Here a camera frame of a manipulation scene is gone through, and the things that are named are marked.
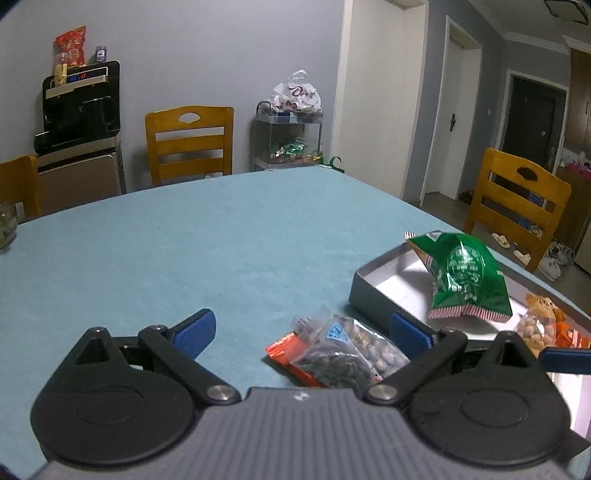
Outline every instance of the door frame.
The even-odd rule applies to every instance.
[[[441,82],[439,84],[439,98],[437,100],[437,113],[435,114],[435,126],[433,128],[433,136],[431,137],[431,146],[429,148],[429,158],[427,160],[427,169],[425,170],[425,177],[423,178],[423,186],[421,187],[421,196],[420,196],[419,206],[423,206],[423,202],[425,200],[425,194],[427,191],[427,179],[428,179],[428,175],[429,175],[429,168],[431,167],[431,160],[433,159],[433,147],[435,146],[435,138],[437,135],[437,127],[439,125],[441,104],[443,103],[443,86],[445,84],[445,74],[446,74],[446,66],[447,66],[447,51],[448,51],[449,41],[451,39],[450,30],[451,30],[452,26],[455,29],[459,30],[463,36],[468,38],[471,43],[476,45],[476,47],[474,49],[477,49],[477,48],[480,49],[480,66],[479,66],[479,70],[478,70],[478,86],[476,88],[476,98],[474,100],[474,102],[475,102],[474,113],[472,114],[472,120],[470,122],[470,136],[468,137],[468,143],[470,142],[470,139],[472,137],[472,131],[474,129],[474,118],[476,117],[476,105],[478,104],[478,95],[480,93],[480,78],[482,77],[482,57],[483,57],[482,51],[483,51],[483,47],[482,47],[482,44],[480,42],[478,42],[474,37],[472,37],[472,35],[470,35],[459,23],[457,23],[449,15],[446,15],[445,43],[443,46],[443,65],[441,67]],[[464,158],[463,167],[465,165],[466,165],[466,159]]]
[[[402,180],[402,187],[400,190],[400,196],[404,193],[406,187],[408,170],[410,167],[410,159],[413,154],[414,138],[417,130],[418,113],[420,110],[421,98],[423,97],[423,80],[425,75],[425,62],[427,58],[427,34],[429,29],[429,0],[388,0],[390,3],[402,8],[409,9],[419,5],[425,6],[425,24],[423,31],[423,51],[421,53],[421,72],[418,85],[417,93],[417,104],[415,106],[415,113],[413,119],[413,130],[410,137],[410,147],[408,149],[408,155],[405,162],[404,178]],[[341,41],[340,41],[340,53],[339,53],[339,67],[337,70],[336,79],[336,93],[335,93],[335,111],[333,114],[333,125],[330,136],[330,156],[338,155],[339,142],[340,142],[340,130],[343,118],[343,104],[345,102],[345,84],[347,77],[347,66],[349,61],[349,44],[351,37],[351,20],[353,17],[353,0],[345,0],[345,6],[343,10],[343,25],[341,29]]]
[[[503,95],[503,107],[501,109],[501,117],[499,118],[499,129],[496,135],[496,143],[495,149],[500,150],[501,144],[505,139],[505,130],[507,128],[507,121],[509,120],[507,115],[507,110],[509,106],[510,96],[512,95],[512,85],[513,82],[511,81],[513,77],[523,78],[525,80],[530,80],[532,82],[541,83],[542,85],[547,85],[558,90],[562,90],[566,92],[566,97],[564,99],[564,116],[562,119],[562,130],[560,131],[560,140],[558,141],[558,147],[556,148],[556,158],[554,159],[554,166],[552,168],[552,175],[556,174],[556,170],[558,168],[558,163],[560,162],[560,155],[562,153],[562,147],[564,144],[564,132],[566,130],[566,118],[569,113],[569,95],[570,95],[570,87],[566,85],[562,85],[561,83],[552,82],[550,80],[543,79],[541,77],[537,77],[535,75],[530,75],[529,73],[518,72],[516,70],[507,69],[507,73],[505,76],[505,93]]]

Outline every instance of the ceiling light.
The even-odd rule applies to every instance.
[[[579,0],[544,0],[552,16],[589,25],[589,17],[583,3]]]

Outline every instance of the wooden chair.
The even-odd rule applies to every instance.
[[[547,199],[554,204],[554,209],[552,212],[544,210],[522,196],[493,183],[490,180],[491,173]],[[516,242],[520,248],[529,251],[531,259],[527,270],[534,272],[552,240],[569,196],[570,185],[539,165],[525,158],[488,148],[484,154],[464,231],[471,233],[476,222],[480,222],[495,232],[505,235],[509,240]],[[484,206],[482,204],[484,197],[538,225],[543,230],[542,238],[538,239],[513,220]]]
[[[26,155],[0,163],[0,203],[22,202],[26,217],[41,216],[37,160]]]
[[[191,123],[179,120],[186,113],[196,113],[199,118]],[[145,118],[146,140],[150,173],[154,186],[163,180],[190,175],[222,172],[232,174],[232,131],[234,109],[229,106],[182,106],[162,112],[148,113]],[[223,127],[222,135],[156,140],[156,134],[195,128]],[[159,157],[177,153],[205,150],[223,150],[221,158],[195,158],[169,163],[160,163]]]

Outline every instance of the ceiling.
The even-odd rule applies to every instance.
[[[554,18],[544,0],[469,0],[501,34],[517,33],[566,44],[563,36],[591,44],[591,25]],[[591,8],[587,7],[591,18]]]

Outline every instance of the glass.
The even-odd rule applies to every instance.
[[[0,203],[0,249],[14,240],[17,225],[17,206],[13,203]]]

